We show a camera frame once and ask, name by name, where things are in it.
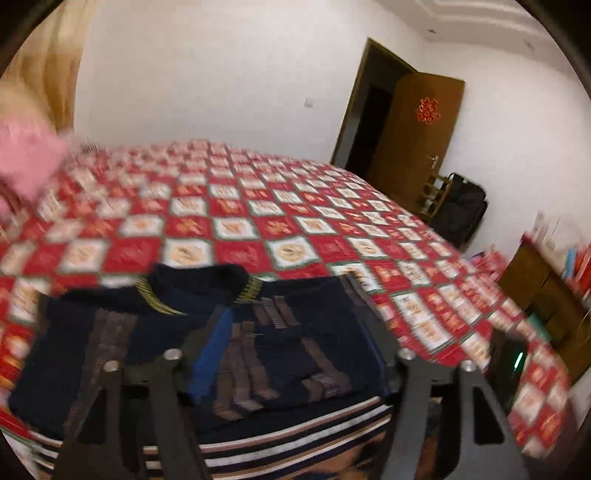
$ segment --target wooden door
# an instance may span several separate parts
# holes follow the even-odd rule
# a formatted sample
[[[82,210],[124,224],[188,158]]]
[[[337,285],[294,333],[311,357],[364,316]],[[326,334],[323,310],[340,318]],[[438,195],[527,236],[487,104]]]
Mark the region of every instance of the wooden door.
[[[409,73],[397,85],[367,181],[413,209],[430,173],[438,173],[456,125],[465,82]]]

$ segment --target wooden dresser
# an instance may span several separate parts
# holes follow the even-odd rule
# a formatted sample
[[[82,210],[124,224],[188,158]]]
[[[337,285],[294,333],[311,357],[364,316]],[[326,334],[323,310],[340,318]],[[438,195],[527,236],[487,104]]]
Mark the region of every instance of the wooden dresser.
[[[557,266],[524,236],[499,285],[524,312],[544,322],[554,350],[577,381],[591,367],[591,318],[583,321],[587,309]]]

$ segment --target screw head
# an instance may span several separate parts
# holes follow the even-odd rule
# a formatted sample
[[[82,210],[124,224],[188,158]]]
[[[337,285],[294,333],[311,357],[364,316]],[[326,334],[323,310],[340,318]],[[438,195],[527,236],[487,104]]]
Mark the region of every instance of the screw head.
[[[117,360],[109,360],[103,366],[103,370],[108,373],[116,372],[119,369],[119,362]]]
[[[464,372],[475,372],[478,368],[472,360],[463,360],[460,363],[460,367]]]
[[[417,353],[411,350],[410,348],[401,348],[398,351],[398,356],[403,360],[412,360],[417,356]]]
[[[183,353],[178,348],[171,348],[164,352],[164,358],[169,361],[180,360],[182,356]]]

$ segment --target bed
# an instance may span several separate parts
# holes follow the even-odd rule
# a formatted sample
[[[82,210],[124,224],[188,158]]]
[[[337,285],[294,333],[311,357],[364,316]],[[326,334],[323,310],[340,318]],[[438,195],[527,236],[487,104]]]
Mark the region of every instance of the bed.
[[[0,426],[29,465],[52,440],[6,404],[35,292],[131,284],[159,261],[236,263],[264,281],[352,272],[399,343],[444,365],[485,368],[493,326],[517,323],[530,347],[509,422],[534,456],[556,442],[569,388],[558,356],[485,273],[350,172],[202,140],[99,150],[66,161],[36,209],[0,246]]]

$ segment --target curtain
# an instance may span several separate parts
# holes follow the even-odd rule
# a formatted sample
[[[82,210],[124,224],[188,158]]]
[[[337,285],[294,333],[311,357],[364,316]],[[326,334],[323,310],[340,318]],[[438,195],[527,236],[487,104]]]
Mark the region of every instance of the curtain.
[[[73,127],[76,80],[95,5],[65,0],[31,33],[0,80],[0,115],[22,105],[58,131]]]

